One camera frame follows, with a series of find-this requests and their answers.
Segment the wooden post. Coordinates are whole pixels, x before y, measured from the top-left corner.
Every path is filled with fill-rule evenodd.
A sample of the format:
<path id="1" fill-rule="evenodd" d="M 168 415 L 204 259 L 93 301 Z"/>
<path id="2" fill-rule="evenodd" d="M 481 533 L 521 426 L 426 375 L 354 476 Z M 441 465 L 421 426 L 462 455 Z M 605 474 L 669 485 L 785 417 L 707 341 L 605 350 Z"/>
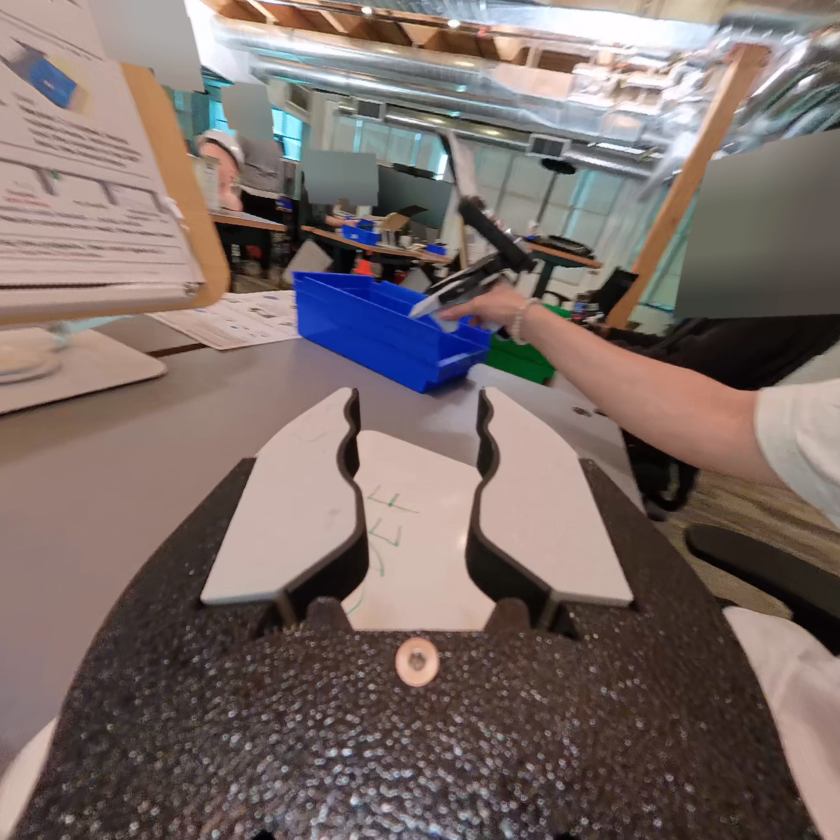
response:
<path id="1" fill-rule="evenodd" d="M 689 208 L 712 155 L 721 146 L 733 116 L 770 56 L 770 48 L 737 44 L 728 54 L 727 68 L 711 100 L 697 139 L 668 190 L 632 267 L 633 284 L 605 318 L 611 328 L 622 329 L 661 262 L 671 239 Z"/>

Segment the person's right hand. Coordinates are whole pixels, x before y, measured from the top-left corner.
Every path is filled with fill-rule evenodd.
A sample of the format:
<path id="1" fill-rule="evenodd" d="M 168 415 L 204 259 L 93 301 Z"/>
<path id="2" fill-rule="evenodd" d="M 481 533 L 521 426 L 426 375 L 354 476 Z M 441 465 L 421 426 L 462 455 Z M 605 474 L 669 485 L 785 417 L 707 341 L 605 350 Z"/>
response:
<path id="1" fill-rule="evenodd" d="M 496 325 L 507 331 L 511 340 L 525 343 L 529 310 L 536 301 L 520 295 L 506 283 L 497 283 L 485 294 L 452 308 L 439 310 L 438 319 L 456 322 L 469 318 L 487 329 Z"/>

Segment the blue storage bin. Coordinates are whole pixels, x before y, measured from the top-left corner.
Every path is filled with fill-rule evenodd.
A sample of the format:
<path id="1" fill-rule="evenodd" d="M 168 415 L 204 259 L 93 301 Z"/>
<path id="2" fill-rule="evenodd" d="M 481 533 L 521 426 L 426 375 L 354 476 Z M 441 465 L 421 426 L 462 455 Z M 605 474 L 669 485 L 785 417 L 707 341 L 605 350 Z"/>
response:
<path id="1" fill-rule="evenodd" d="M 355 274 L 292 276 L 302 338 L 414 392 L 465 376 L 490 352 L 490 332 L 466 320 L 446 332 L 428 315 L 410 318 L 420 291 Z"/>

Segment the silver ventilation duct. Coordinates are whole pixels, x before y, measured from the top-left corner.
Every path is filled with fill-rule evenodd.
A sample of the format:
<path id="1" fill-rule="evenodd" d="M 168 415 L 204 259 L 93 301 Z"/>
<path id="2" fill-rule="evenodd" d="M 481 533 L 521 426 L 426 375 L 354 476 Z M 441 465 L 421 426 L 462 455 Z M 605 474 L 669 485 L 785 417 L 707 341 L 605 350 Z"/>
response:
<path id="1" fill-rule="evenodd" d="M 764 51 L 718 155 L 838 127 L 838 2 L 214 2 L 215 44 L 261 81 L 360 116 L 449 119 L 476 140 L 670 182 L 727 64 Z"/>

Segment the green storage bin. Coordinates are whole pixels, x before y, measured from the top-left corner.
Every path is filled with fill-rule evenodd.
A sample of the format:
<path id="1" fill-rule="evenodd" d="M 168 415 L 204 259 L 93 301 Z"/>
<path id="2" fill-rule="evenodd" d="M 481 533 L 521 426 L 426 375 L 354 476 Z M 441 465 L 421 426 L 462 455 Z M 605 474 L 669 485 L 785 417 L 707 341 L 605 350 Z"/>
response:
<path id="1" fill-rule="evenodd" d="M 538 385 L 549 383 L 555 373 L 554 366 L 539 351 L 530 344 L 513 342 L 504 329 L 491 335 L 484 364 Z"/>

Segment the black computer monitor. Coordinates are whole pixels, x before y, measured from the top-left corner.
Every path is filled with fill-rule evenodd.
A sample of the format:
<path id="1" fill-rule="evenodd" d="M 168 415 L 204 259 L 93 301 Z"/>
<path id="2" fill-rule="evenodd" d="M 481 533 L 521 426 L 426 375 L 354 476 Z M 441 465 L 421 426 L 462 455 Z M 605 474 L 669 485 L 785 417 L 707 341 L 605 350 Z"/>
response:
<path id="1" fill-rule="evenodd" d="M 401 214 L 428 228 L 443 227 L 453 193 L 451 184 L 383 164 L 378 165 L 377 171 L 378 193 L 373 215 Z"/>

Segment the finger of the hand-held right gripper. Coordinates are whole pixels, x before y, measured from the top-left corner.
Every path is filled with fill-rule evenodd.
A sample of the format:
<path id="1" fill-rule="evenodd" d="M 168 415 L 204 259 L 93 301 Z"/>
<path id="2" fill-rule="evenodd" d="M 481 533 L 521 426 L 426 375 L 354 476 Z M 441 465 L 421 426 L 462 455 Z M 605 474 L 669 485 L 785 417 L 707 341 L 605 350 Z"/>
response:
<path id="1" fill-rule="evenodd" d="M 462 305 L 485 294 L 496 285 L 498 279 L 445 280 L 437 284 L 431 293 L 421 297 L 408 313 L 412 320 L 431 317 L 435 312 Z"/>
<path id="2" fill-rule="evenodd" d="M 483 257 L 464 269 L 449 274 L 430 285 L 426 293 L 446 293 L 454 287 L 454 293 L 467 293 L 495 281 L 499 274 L 508 268 L 508 263 L 501 257 Z"/>

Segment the printed instruction paper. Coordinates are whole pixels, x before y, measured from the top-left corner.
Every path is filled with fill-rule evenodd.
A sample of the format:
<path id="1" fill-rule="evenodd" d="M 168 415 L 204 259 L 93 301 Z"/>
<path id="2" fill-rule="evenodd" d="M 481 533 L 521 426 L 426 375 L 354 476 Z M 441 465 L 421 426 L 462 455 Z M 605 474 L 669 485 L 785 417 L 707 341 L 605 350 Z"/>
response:
<path id="1" fill-rule="evenodd" d="M 164 311 L 151 317 L 216 351 L 279 343 L 299 336 L 293 290 L 228 293 L 206 308 Z"/>

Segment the white whiteboard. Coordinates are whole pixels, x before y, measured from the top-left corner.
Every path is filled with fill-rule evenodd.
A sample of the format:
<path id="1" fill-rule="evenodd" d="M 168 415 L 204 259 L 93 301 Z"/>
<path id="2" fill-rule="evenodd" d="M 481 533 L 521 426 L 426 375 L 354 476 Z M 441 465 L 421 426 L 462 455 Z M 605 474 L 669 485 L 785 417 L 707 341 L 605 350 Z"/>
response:
<path id="1" fill-rule="evenodd" d="M 479 475 L 475 467 L 364 431 L 358 439 L 360 470 L 355 482 L 364 496 L 369 570 L 342 601 L 356 632 L 436 632 L 478 629 L 490 599 L 471 583 L 465 548 L 469 509 Z M 272 592 L 239 594 L 245 560 L 225 533 L 234 516 L 253 460 L 245 458 L 173 532 L 133 578 L 87 651 L 84 665 L 104 653 L 110 625 L 126 630 L 128 655 L 152 656 L 140 676 L 174 655 L 175 612 L 192 627 L 181 643 L 187 664 L 209 662 L 211 646 L 242 644 L 277 624 Z"/>

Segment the poster board on stand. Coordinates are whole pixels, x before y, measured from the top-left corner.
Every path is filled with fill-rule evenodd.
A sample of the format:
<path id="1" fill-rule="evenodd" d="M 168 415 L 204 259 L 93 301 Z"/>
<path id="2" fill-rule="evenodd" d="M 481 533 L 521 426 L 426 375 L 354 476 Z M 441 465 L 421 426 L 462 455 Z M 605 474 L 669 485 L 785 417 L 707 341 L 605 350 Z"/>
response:
<path id="1" fill-rule="evenodd" d="M 476 177 L 475 156 L 469 144 L 462 141 L 457 133 L 452 131 L 447 131 L 440 136 L 448 148 L 447 155 L 459 196 L 484 201 L 485 196 Z"/>

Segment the person's right forearm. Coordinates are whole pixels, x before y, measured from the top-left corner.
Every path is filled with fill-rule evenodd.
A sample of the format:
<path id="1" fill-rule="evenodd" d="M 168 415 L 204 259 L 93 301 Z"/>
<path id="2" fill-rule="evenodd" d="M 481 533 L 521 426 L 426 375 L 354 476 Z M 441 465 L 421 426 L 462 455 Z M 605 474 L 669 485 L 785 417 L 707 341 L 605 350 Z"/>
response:
<path id="1" fill-rule="evenodd" d="M 518 320 L 521 336 L 628 433 L 701 470 L 781 488 L 755 432 L 758 392 L 619 349 L 543 307 Z"/>

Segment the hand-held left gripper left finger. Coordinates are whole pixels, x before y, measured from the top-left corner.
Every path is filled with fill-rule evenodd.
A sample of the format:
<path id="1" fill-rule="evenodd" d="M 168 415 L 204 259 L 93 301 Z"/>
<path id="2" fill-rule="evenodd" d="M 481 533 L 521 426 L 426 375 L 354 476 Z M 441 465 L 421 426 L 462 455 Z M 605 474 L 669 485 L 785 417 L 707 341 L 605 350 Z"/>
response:
<path id="1" fill-rule="evenodd" d="M 205 606 L 271 601 L 296 607 L 316 576 L 343 599 L 368 571 L 360 467 L 359 393 L 339 388 L 259 450 L 206 578 Z"/>

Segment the mannequin head with hard hat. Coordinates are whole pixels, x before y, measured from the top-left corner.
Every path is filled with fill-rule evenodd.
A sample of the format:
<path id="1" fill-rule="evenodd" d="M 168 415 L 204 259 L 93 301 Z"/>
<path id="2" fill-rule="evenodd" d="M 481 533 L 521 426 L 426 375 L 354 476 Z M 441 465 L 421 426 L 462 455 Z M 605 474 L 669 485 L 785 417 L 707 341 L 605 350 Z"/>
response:
<path id="1" fill-rule="evenodd" d="M 204 159 L 215 161 L 219 206 L 225 211 L 243 213 L 239 178 L 245 156 L 235 136 L 219 129 L 209 129 L 197 138 L 196 147 Z"/>

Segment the instruction sheet on stand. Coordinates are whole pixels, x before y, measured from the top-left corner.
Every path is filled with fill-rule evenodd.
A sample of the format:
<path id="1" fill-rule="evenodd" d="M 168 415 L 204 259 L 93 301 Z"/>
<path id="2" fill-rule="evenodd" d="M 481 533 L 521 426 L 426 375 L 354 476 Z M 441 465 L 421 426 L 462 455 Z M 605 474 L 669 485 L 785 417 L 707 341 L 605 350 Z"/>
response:
<path id="1" fill-rule="evenodd" d="M 56 296 L 28 299 L 33 307 L 2 307 L 2 326 L 37 324 L 48 321 L 84 319 L 97 316 L 154 313 L 190 309 L 217 301 L 229 284 L 229 270 L 215 224 L 196 180 L 193 161 L 177 122 L 170 99 L 152 70 L 121 64 L 141 127 L 149 142 L 164 192 L 176 219 L 181 222 L 185 242 L 201 280 L 194 295 L 183 299 L 93 299 L 85 297 L 60 305 Z"/>

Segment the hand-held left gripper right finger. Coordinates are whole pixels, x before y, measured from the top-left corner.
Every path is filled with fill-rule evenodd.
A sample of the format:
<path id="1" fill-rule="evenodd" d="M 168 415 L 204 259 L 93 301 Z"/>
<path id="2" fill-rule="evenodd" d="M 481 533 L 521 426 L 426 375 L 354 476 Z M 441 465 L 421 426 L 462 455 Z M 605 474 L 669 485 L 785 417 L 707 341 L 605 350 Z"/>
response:
<path id="1" fill-rule="evenodd" d="M 479 394 L 467 571 L 495 602 L 628 607 L 634 595 L 581 460 L 496 387 Z"/>

